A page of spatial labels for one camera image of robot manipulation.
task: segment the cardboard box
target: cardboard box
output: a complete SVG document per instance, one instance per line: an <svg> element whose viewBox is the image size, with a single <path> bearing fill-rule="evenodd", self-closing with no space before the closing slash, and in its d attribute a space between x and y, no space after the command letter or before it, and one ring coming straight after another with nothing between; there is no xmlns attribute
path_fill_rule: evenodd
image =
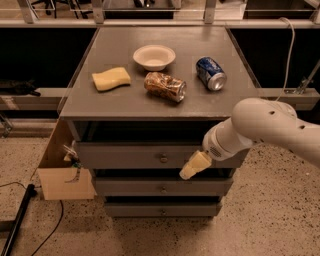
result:
<svg viewBox="0 0 320 256"><path fill-rule="evenodd" d="M88 169L81 168L78 182L66 183L77 172L71 162L64 161L66 151L63 145L70 146L72 140L67 123L58 120L37 169L45 200L93 199L96 194Z"/></svg>

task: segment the drawer cabinet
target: drawer cabinet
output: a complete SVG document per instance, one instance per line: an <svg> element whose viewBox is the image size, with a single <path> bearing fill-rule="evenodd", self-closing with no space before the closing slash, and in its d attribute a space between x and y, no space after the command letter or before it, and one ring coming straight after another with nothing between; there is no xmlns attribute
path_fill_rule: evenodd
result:
<svg viewBox="0 0 320 256"><path fill-rule="evenodd" d="M147 72L132 56L150 40L176 51L175 63L164 71L187 84L185 98L178 104L150 95L143 86ZM201 150L204 135L229 118L240 100L259 96L243 72L246 69L240 57L234 54L226 29L101 27L93 45L60 116L69 124L82 164L93 174L97 194L106 198L108 214L216 215L247 151L226 161L213 161L210 168L188 181L182 180L179 172L190 156ZM202 56L216 56L223 66L230 78L223 90L209 91L198 78L195 67ZM91 74L115 66L126 68L130 86L97 92Z"/></svg>

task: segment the cabinet top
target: cabinet top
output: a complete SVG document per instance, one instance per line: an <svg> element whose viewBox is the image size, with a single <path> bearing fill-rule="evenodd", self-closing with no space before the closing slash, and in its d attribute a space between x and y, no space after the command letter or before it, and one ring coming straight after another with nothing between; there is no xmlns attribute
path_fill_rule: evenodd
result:
<svg viewBox="0 0 320 256"><path fill-rule="evenodd" d="M176 59L162 73L186 81L185 98L180 103L151 96L144 88L148 74L133 60L133 53L145 45L165 45ZM206 89L196 73L196 62L213 58L227 75L218 92ZM66 120L190 120L225 119L240 100L257 97L229 35L223 27L108 27L100 28L84 56L61 117ZM124 67L131 85L98 92L92 73Z"/></svg>

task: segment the black cable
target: black cable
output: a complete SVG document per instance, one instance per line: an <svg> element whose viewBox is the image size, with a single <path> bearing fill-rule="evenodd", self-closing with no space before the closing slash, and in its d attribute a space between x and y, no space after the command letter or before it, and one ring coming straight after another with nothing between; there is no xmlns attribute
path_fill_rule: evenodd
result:
<svg viewBox="0 0 320 256"><path fill-rule="evenodd" d="M17 181L10 182L10 183L4 184L4 185L0 185L0 188L6 187L6 186L9 186L9 185L12 185L12 184L18 184L18 185L22 186L24 189L27 189L22 183L17 182Z"/></svg>
<svg viewBox="0 0 320 256"><path fill-rule="evenodd" d="M61 215L60 215L60 219L56 225L56 227L54 228L54 230L47 236L47 238L38 246L38 248L31 254L32 256L35 255L38 250L44 245L45 242L47 242L47 240L53 235L53 233L57 230L57 228L60 225L60 222L63 218L63 213L64 213L64 208L63 208L63 202L60 200L60 204L61 204Z"/></svg>

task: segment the terrazzo floor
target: terrazzo floor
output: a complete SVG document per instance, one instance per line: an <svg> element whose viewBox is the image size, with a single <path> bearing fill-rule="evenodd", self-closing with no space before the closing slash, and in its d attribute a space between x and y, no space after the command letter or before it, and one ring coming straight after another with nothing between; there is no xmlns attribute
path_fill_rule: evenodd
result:
<svg viewBox="0 0 320 256"><path fill-rule="evenodd" d="M39 187L34 173L48 137L0 140L0 185ZM63 201L64 215L35 255L317 256L320 170L284 149L251 149L214 218L110 218L102 198ZM31 199L11 255L33 255L61 216L59 201ZM0 221L14 219L24 195L0 187ZM2 250L7 233L0 233Z"/></svg>

